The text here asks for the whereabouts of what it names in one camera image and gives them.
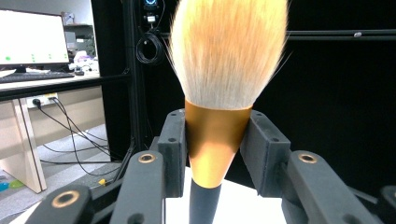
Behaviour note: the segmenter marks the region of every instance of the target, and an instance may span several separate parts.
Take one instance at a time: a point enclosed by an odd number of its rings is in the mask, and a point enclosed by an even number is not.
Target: desk leg
[[[24,98],[13,100],[15,118],[17,119],[23,152],[0,161],[0,166],[10,175],[19,179],[24,185],[38,193],[47,188],[33,129]]]

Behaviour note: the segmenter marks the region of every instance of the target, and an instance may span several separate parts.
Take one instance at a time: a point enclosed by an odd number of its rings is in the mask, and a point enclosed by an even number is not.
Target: brush handle
[[[218,208],[221,185],[206,189],[191,181],[190,224],[212,224]]]

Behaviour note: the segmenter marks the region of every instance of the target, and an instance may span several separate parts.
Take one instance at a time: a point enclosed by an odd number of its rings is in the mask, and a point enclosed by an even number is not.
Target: electrical outlet
[[[44,95],[37,95],[37,96],[30,96],[26,98],[26,103],[28,108],[35,108],[37,107],[36,105],[33,104],[34,99],[38,99],[41,102],[41,106],[44,105],[52,105],[55,104],[53,100],[50,100],[51,97],[56,97],[58,98],[58,93],[47,93]]]

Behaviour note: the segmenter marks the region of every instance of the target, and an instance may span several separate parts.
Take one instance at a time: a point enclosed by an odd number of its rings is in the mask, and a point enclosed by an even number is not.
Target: white wall
[[[0,0],[0,8],[57,15],[73,12],[75,23],[93,25],[91,0]]]

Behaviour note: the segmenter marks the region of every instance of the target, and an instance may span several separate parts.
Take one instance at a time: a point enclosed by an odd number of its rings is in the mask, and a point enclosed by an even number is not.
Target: brush bristles
[[[286,26],[287,0],[181,0],[170,51],[186,99],[252,106],[276,70]]]

